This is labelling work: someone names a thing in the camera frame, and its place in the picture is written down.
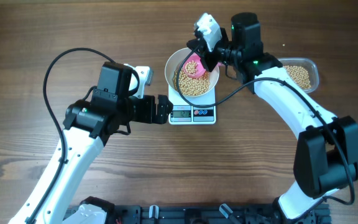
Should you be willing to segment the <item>pink plastic scoop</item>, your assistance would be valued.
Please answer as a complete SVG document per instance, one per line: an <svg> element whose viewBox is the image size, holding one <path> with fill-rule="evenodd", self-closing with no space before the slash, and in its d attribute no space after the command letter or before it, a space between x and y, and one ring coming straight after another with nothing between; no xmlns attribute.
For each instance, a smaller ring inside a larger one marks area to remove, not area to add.
<svg viewBox="0 0 358 224"><path fill-rule="evenodd" d="M210 74L202 65L201 58L193 53L181 69L190 78L201 78L205 73Z"/></svg>

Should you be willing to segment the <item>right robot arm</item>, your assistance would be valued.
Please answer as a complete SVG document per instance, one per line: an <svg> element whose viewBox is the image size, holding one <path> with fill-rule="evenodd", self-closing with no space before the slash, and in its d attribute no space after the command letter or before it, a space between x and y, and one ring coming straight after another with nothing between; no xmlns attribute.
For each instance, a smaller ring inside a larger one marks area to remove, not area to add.
<svg viewBox="0 0 358 224"><path fill-rule="evenodd" d="M231 19L227 33L210 14L194 24L187 46L203 67L231 66L242 87L266 101L297 139L295 182L273 203L270 223L296 223L343 188L358 180L358 125L350 116L338 118L308 96L282 63L264 51L256 14L242 12Z"/></svg>

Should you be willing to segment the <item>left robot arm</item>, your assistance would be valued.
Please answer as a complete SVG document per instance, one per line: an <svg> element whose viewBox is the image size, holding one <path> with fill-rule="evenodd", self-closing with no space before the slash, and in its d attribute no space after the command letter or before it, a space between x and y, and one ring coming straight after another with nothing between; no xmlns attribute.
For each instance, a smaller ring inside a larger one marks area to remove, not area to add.
<svg viewBox="0 0 358 224"><path fill-rule="evenodd" d="M65 217L67 208L91 163L109 137L131 121L165 124L173 109L165 95L148 96L152 69L146 66L106 62L98 84L85 98L70 105L64 127L59 128L56 150L25 204L11 223L114 223L114 204L87 198Z"/></svg>

